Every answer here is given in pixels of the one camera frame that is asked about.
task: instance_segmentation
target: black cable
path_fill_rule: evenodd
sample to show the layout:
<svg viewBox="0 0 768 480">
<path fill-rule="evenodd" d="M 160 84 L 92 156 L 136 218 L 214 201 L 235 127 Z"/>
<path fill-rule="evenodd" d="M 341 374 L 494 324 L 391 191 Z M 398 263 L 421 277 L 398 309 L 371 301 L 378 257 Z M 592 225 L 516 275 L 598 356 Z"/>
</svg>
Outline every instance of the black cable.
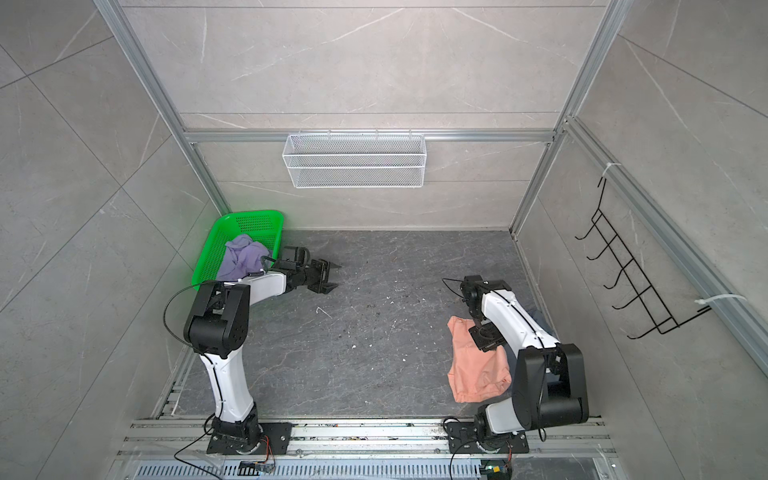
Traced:
<svg viewBox="0 0 768 480">
<path fill-rule="evenodd" d="M 448 427 L 445 425 L 448 423 L 448 420 L 453 420 L 454 422 L 461 422 L 461 420 L 457 419 L 456 417 L 447 416 L 442 420 L 442 422 L 440 422 L 440 425 L 442 425 L 442 431 L 445 432 L 445 436 L 447 436 L 449 439 L 459 440 L 459 437 L 455 437 L 448 432 Z"/>
<path fill-rule="evenodd" d="M 528 321 L 528 319 L 526 319 L 525 316 L 522 313 L 520 313 L 520 310 L 518 310 L 518 307 L 513 305 L 512 302 L 510 302 L 509 300 L 504 298 L 504 296 L 501 295 L 496 290 L 492 290 L 490 287 L 487 287 L 485 285 L 481 285 L 481 284 L 478 284 L 478 285 L 480 285 L 481 287 L 485 288 L 489 292 L 495 293 L 496 295 L 498 295 L 499 298 L 504 300 L 510 307 L 515 309 L 515 312 L 517 312 L 518 315 L 523 320 L 525 320 L 525 323 L 528 324 L 528 328 L 531 329 L 532 332 L 535 332 L 535 329 L 533 328 L 533 325 L 531 325 L 531 323 Z M 541 344 L 541 348 L 542 349 L 547 348 L 547 347 L 544 346 L 544 340 L 542 340 L 541 337 L 538 337 L 538 342 Z M 541 376 L 541 390 L 538 393 L 538 402 L 536 404 L 536 421 L 537 421 L 537 423 L 539 425 L 541 425 L 541 398 L 544 396 L 544 387 L 545 387 L 546 380 L 547 380 L 547 369 L 546 369 L 546 366 L 545 366 L 544 375 Z M 542 442 L 546 442 L 547 441 L 547 430 L 543 429 L 541 426 L 538 427 L 538 438 Z"/>
<path fill-rule="evenodd" d="M 204 284 L 206 284 L 206 283 L 217 283 L 217 281 L 216 281 L 216 280 L 205 280 L 204 282 L 195 283 L 194 285 L 189 285 L 189 286 L 186 286 L 186 287 L 184 287 L 183 289 L 181 289 L 181 290 L 179 290 L 178 292 L 176 292 L 176 293 L 175 293 L 175 294 L 174 294 L 174 295 L 173 295 L 173 296 L 170 298 L 170 300 L 168 300 L 168 303 L 166 303 L 166 304 L 165 304 L 165 308 L 163 309 L 163 326 L 165 327 L 165 329 L 168 331 L 168 333 L 170 333 L 170 336 L 174 337 L 176 340 L 178 340 L 179 342 L 183 343 L 184 345 L 186 345 L 186 346 L 188 346 L 188 347 L 190 347 L 190 348 L 194 348 L 194 347 L 192 347 L 192 345 L 191 345 L 189 342 L 185 342 L 184 340 L 182 340 L 181 338 L 179 338 L 178 336 L 176 336 L 176 334 L 175 334 L 175 333 L 173 333 L 173 332 L 171 332 L 171 331 L 170 331 L 170 328 L 168 328 L 168 324 L 167 324 L 167 322 L 165 321 L 165 314 L 166 314 L 166 312 L 168 311 L 168 307 L 170 306 L 170 303 L 174 301 L 174 298 L 176 298 L 177 296 L 179 296 L 179 295 L 181 295 L 182 293 L 186 292 L 186 291 L 187 291 L 187 290 L 189 290 L 190 288 L 194 288 L 194 287 L 196 287 L 196 286 L 204 285 Z"/>
<path fill-rule="evenodd" d="M 535 332 L 535 331 L 536 331 L 536 329 L 534 329 L 534 328 L 533 328 L 533 325 L 531 325 L 531 323 L 528 321 L 528 319 L 527 319 L 527 318 L 525 318 L 525 315 L 523 315 L 522 313 L 520 313 L 520 310 L 518 310 L 518 307 L 516 307 L 516 306 L 515 306 L 515 305 L 514 305 L 512 302 L 510 302 L 509 300 L 507 300 L 506 298 L 504 298 L 504 296 L 503 296 L 503 295 L 501 295 L 501 294 L 500 294 L 499 292 L 497 292 L 496 290 L 493 290 L 493 289 L 492 289 L 491 287 L 489 287 L 489 286 L 485 286 L 485 285 L 482 285 L 482 284 L 480 284 L 480 283 L 477 283 L 477 285 L 478 285 L 478 286 L 480 286 L 481 288 L 483 288 L 483 289 L 485 289 L 485 290 L 487 290 L 487 291 L 491 292 L 491 293 L 495 293 L 496 295 L 498 295 L 498 298 L 500 298 L 500 299 L 504 300 L 504 301 L 505 301 L 505 302 L 506 302 L 506 303 L 507 303 L 507 304 L 508 304 L 510 307 L 512 307 L 513 309 L 515 309 L 515 312 L 517 312 L 517 313 L 518 313 L 518 315 L 520 316 L 520 318 L 522 318 L 522 319 L 525 321 L 525 323 L 528 325 L 528 328 L 529 328 L 529 329 L 531 329 L 531 331 L 532 331 L 532 332 Z M 538 342 L 541 344 L 541 348 L 542 348 L 542 349 L 545 349 L 545 348 L 547 348 L 547 347 L 545 347 L 545 346 L 544 346 L 544 340 L 542 340 L 540 337 L 538 338 Z"/>
<path fill-rule="evenodd" d="M 211 420 L 213 417 L 214 417 L 214 414 L 211 414 L 211 415 L 210 415 L 210 416 L 209 416 L 207 419 L 205 419 L 205 422 L 203 422 L 203 435 L 200 435 L 200 436 L 199 436 L 199 437 L 197 437 L 195 440 L 193 440 L 193 441 L 192 441 L 192 443 L 190 443 L 190 444 L 188 444 L 188 445 L 185 445 L 184 447 L 182 447 L 182 448 L 181 448 L 181 450 L 179 450 L 178 452 L 174 453 L 174 458 L 175 458 L 176 460 L 178 460 L 179 462 L 181 462 L 181 463 L 185 463 L 185 464 L 189 465 L 190 467 L 194 467 L 194 468 L 197 468 L 198 470 L 200 470 L 200 471 L 202 471 L 202 472 L 205 472 L 205 473 L 207 473 L 208 475 L 211 475 L 212 477 L 216 477 L 216 478 L 218 478 L 218 480 L 224 480 L 224 478 L 223 478 L 223 477 L 219 476 L 219 475 L 218 475 L 218 474 L 216 474 L 216 473 L 210 472 L 210 471 L 206 470 L 206 469 L 205 469 L 205 468 L 203 468 L 203 467 L 197 466 L 197 465 L 195 465 L 194 463 L 189 463 L 189 462 L 187 462 L 186 460 L 182 460 L 181 458 L 178 458 L 178 457 L 177 457 L 177 455 L 179 455 L 180 453 L 182 453 L 184 450 L 186 450 L 186 449 L 190 448 L 190 447 L 191 447 L 192 445 L 194 445 L 195 443 L 198 443 L 198 442 L 199 442 L 199 441 L 200 441 L 200 440 L 201 440 L 201 439 L 202 439 L 202 438 L 203 438 L 205 435 L 210 435 L 210 434 L 211 434 L 211 431 L 210 431 L 210 430 L 208 430 L 208 429 L 206 428 L 206 425 L 208 425 L 208 422 L 210 422 L 210 420 Z"/>
<path fill-rule="evenodd" d="M 454 295 L 456 295 L 456 296 L 460 297 L 461 299 L 464 299 L 464 296 L 463 296 L 463 295 L 460 295 L 459 293 L 456 293 L 456 292 L 453 290 L 453 288 L 451 288 L 450 286 L 448 286 L 448 284 L 445 282 L 446 280 L 449 280 L 449 281 L 451 281 L 451 282 L 463 282 L 464 280 L 457 280 L 457 279 L 455 279 L 455 278 L 441 278 L 440 280 L 442 280 L 442 284 L 443 284 L 443 285 L 445 285 L 445 288 L 447 288 L 448 290 L 451 290 L 451 293 L 453 293 Z"/>
<path fill-rule="evenodd" d="M 214 372 L 214 380 L 216 380 L 216 388 L 219 389 L 219 402 L 221 404 L 221 411 L 223 411 L 224 410 L 224 397 L 221 395 L 221 385 L 219 384 L 219 376 L 216 374 L 216 366 L 214 365 L 213 360 L 209 359 L 208 355 L 206 355 L 205 353 L 201 353 L 200 357 L 202 359 L 208 360 L 208 363 L 210 363 L 210 367 L 211 367 L 210 369 L 211 369 L 211 371 Z"/>
<path fill-rule="evenodd" d="M 464 445 L 469 445 L 472 442 L 477 442 L 476 439 L 467 440 L 466 442 L 462 443 L 458 446 L 455 452 L 453 452 L 453 455 L 451 455 L 451 461 L 448 463 L 448 475 L 451 477 L 451 480 L 453 480 L 453 458 L 456 457 L 456 454 L 459 450 L 464 448 Z"/>
<path fill-rule="evenodd" d="M 544 366 L 544 375 L 541 376 L 541 390 L 538 393 L 538 404 L 536 405 L 536 423 L 538 425 L 538 439 L 542 442 L 547 441 L 547 430 L 541 427 L 541 397 L 544 396 L 544 385 L 547 381 L 547 367 Z"/>
</svg>

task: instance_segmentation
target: ventilation grille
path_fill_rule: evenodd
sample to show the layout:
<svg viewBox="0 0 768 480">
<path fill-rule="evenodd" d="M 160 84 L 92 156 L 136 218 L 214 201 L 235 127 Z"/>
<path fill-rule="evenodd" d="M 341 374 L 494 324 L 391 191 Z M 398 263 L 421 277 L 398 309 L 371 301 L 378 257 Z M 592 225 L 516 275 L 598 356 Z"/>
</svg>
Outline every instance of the ventilation grille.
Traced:
<svg viewBox="0 0 768 480">
<path fill-rule="evenodd" d="M 294 134 L 283 149 L 296 188 L 421 187 L 426 157 L 414 134 Z"/>
<path fill-rule="evenodd" d="M 192 461 L 212 469 L 210 464 Z M 216 470 L 227 480 L 235 478 L 269 478 L 270 480 L 367 480 L 368 478 L 443 480 L 450 479 L 448 459 L 387 459 L 387 460 L 279 460 L 274 472 L 238 475 L 240 460 L 226 460 Z M 453 462 L 454 480 L 479 480 L 480 460 L 457 458 Z M 135 480 L 210 480 L 196 468 L 174 460 L 141 461 Z"/>
</svg>

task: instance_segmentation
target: white zip tie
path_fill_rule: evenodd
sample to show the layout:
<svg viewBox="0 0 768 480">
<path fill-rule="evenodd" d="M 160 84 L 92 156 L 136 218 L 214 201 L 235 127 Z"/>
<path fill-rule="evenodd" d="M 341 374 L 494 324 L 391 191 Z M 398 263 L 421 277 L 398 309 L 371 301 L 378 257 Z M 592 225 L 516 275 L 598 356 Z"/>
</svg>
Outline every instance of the white zip tie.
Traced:
<svg viewBox="0 0 768 480">
<path fill-rule="evenodd" d="M 694 300 L 694 302 L 698 303 L 699 305 L 707 305 L 709 302 L 713 302 L 714 300 L 719 300 L 721 298 L 737 298 L 746 302 L 745 296 L 736 295 L 735 293 L 721 293 L 720 295 L 711 296 L 710 298 Z"/>
<path fill-rule="evenodd" d="M 603 170 L 602 176 L 605 177 L 605 174 L 608 172 L 608 169 L 613 167 L 614 165 L 621 165 L 621 164 L 614 164 L 614 163 L 608 162 L 607 164 L 605 164 L 605 170 Z"/>
</svg>

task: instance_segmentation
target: black hanging rack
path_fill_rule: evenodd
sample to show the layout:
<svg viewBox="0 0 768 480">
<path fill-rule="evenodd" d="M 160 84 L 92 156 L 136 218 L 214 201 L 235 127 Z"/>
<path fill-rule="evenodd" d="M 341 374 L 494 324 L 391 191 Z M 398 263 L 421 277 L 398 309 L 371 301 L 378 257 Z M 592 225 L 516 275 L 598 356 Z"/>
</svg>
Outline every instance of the black hanging rack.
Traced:
<svg viewBox="0 0 768 480">
<path fill-rule="evenodd" d="M 607 250 L 607 251 L 611 252 L 611 254 L 614 256 L 614 259 L 616 260 L 616 263 L 618 263 L 619 266 L 621 267 L 619 269 L 618 275 L 616 276 L 616 280 L 614 281 L 614 284 L 611 285 L 611 286 L 603 285 L 603 287 L 605 287 L 608 290 L 612 290 L 613 288 L 616 287 L 616 285 L 618 285 L 619 279 L 621 278 L 621 275 L 623 274 L 625 277 L 627 277 L 627 280 L 629 281 L 629 284 L 632 286 L 632 290 L 634 290 L 634 296 L 632 297 L 632 299 L 630 301 L 626 302 L 622 306 L 613 306 L 613 305 L 611 305 L 611 307 L 614 308 L 615 310 L 622 310 L 622 309 L 625 309 L 628 306 L 630 306 L 635 300 L 640 300 L 640 303 L 642 303 L 643 308 L 645 309 L 645 312 L 650 317 L 650 321 L 653 322 L 654 326 L 652 328 L 650 328 L 647 332 L 642 333 L 641 335 L 638 335 L 638 336 L 627 335 L 627 337 L 632 339 L 632 340 L 641 339 L 644 336 L 646 336 L 648 333 L 653 332 L 654 330 L 659 332 L 661 335 L 664 335 L 665 333 L 669 333 L 670 331 L 672 331 L 674 329 L 680 328 L 683 325 L 685 325 L 686 323 L 690 322 L 691 320 L 693 320 L 693 319 L 695 319 L 695 318 L 697 318 L 699 316 L 702 316 L 703 314 L 705 314 L 705 313 L 709 312 L 710 310 L 712 310 L 712 308 L 707 305 L 707 306 L 703 306 L 702 308 L 698 309 L 696 311 L 695 315 L 693 315 L 691 318 L 686 319 L 686 320 L 684 320 L 682 322 L 678 321 L 675 318 L 675 316 L 672 314 L 672 312 L 670 312 L 669 308 L 667 307 L 667 304 L 664 302 L 664 299 L 662 299 L 661 295 L 659 295 L 658 291 L 656 290 L 656 287 L 652 284 L 652 282 L 648 278 L 648 275 L 646 275 L 645 271 L 643 270 L 643 267 L 637 262 L 637 260 L 635 259 L 634 255 L 632 254 L 632 251 L 629 250 L 629 248 L 627 248 L 627 244 L 624 242 L 624 239 L 622 239 L 619 236 L 619 234 L 616 231 L 616 229 L 614 228 L 613 224 L 611 224 L 611 221 L 605 216 L 605 213 L 601 209 L 601 206 L 603 204 L 603 195 L 605 194 L 605 184 L 606 184 L 605 178 L 602 177 L 600 179 L 600 181 L 598 182 L 598 188 L 602 187 L 602 190 L 600 192 L 600 200 L 598 201 L 598 208 L 594 211 L 594 214 L 592 214 L 592 217 L 591 217 L 592 226 L 589 228 L 589 230 L 587 231 L 587 233 L 583 237 L 575 237 L 575 238 L 576 238 L 576 240 L 584 240 L 585 238 L 587 238 L 587 235 L 589 235 L 592 232 L 592 230 L 595 230 L 595 231 L 597 231 L 600 234 L 600 237 L 605 242 L 605 247 L 603 247 L 603 250 L 601 250 L 600 253 L 598 253 L 598 255 L 596 257 L 594 257 L 594 258 L 593 257 L 587 257 L 587 260 L 597 260 Z M 600 227 L 598 227 L 598 221 L 600 221 L 600 219 L 605 220 L 605 223 L 611 228 L 611 232 L 612 233 L 609 233 L 608 235 L 604 234 L 604 232 L 600 229 Z M 611 246 L 611 244 L 614 241 L 616 241 L 616 240 L 621 242 L 621 245 L 624 246 L 624 249 L 629 253 L 630 259 L 626 263 L 622 263 L 621 260 L 619 260 L 618 255 L 614 251 L 614 248 Z M 642 290 L 638 290 L 637 289 L 637 287 L 635 286 L 635 282 L 632 281 L 632 279 L 630 278 L 629 272 L 627 271 L 627 268 L 632 263 L 634 263 L 634 265 L 637 267 L 637 269 L 643 274 L 643 278 L 645 279 L 646 283 L 648 284 L 648 286 L 645 287 Z M 652 293 L 653 295 L 655 295 L 659 299 L 659 302 L 664 307 L 664 310 L 667 313 L 667 317 L 664 320 L 662 320 L 661 322 L 657 322 L 656 321 L 656 319 L 654 318 L 654 315 L 650 312 L 650 309 L 648 308 L 648 305 L 646 304 L 646 301 L 642 297 L 645 293 L 649 293 L 649 292 Z"/>
</svg>

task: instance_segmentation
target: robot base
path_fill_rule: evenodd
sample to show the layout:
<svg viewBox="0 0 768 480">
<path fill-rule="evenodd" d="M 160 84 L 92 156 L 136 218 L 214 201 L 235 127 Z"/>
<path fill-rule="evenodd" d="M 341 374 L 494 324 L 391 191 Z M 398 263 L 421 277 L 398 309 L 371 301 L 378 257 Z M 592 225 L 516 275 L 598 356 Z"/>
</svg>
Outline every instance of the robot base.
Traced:
<svg viewBox="0 0 768 480">
<path fill-rule="evenodd" d="M 448 422 L 445 427 L 448 429 L 448 446 L 451 453 L 528 453 L 530 451 L 525 432 L 519 432 L 517 435 L 510 433 L 487 437 L 483 444 L 484 451 L 478 447 L 477 442 L 462 446 L 465 442 L 477 438 L 474 422 Z"/>
<path fill-rule="evenodd" d="M 270 439 L 270 449 L 273 455 L 285 455 L 288 452 L 288 442 L 290 442 L 290 433 L 293 428 L 292 423 L 262 423 L 261 438 L 264 436 Z M 227 435 L 221 435 L 216 432 L 210 437 L 206 453 L 220 453 L 221 455 L 243 455 L 243 443 L 237 442 Z M 256 448 L 248 455 L 266 455 L 266 442 L 260 440 Z"/>
</svg>

